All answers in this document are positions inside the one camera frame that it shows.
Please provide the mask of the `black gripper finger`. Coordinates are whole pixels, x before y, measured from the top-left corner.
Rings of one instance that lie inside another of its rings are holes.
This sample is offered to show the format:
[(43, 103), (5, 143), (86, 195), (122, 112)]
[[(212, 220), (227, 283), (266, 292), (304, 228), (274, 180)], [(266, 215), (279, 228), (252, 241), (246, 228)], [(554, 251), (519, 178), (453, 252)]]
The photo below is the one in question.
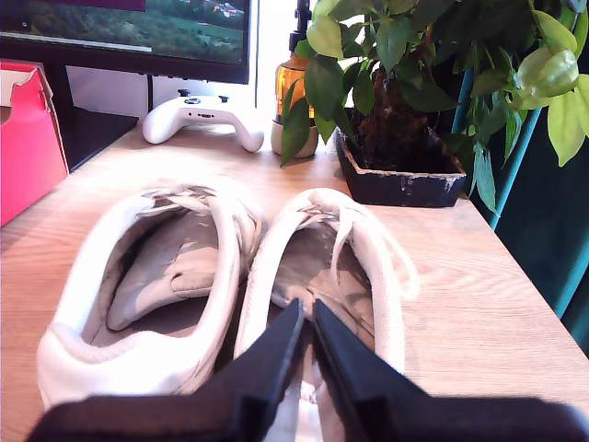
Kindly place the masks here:
[(313, 307), (313, 344), (346, 441), (425, 441), (427, 393), (371, 351), (327, 305)]
[(194, 441), (293, 441), (305, 315), (291, 302), (263, 334), (195, 393)]

